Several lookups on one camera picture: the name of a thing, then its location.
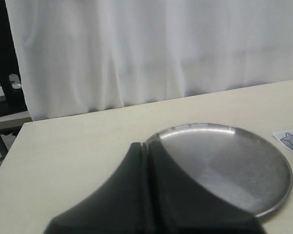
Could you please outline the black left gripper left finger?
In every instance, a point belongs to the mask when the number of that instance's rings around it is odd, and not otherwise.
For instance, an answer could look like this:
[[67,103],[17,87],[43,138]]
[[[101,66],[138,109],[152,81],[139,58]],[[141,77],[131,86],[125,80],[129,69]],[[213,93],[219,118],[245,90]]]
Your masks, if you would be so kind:
[[142,146],[132,143],[111,177],[93,194],[53,218],[46,234],[142,234]]

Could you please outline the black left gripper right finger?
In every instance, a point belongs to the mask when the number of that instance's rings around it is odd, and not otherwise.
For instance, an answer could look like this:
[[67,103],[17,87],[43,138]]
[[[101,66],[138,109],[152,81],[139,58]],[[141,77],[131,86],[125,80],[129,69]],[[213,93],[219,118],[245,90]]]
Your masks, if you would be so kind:
[[132,143],[123,161],[95,192],[94,233],[142,234],[145,221],[147,148]]

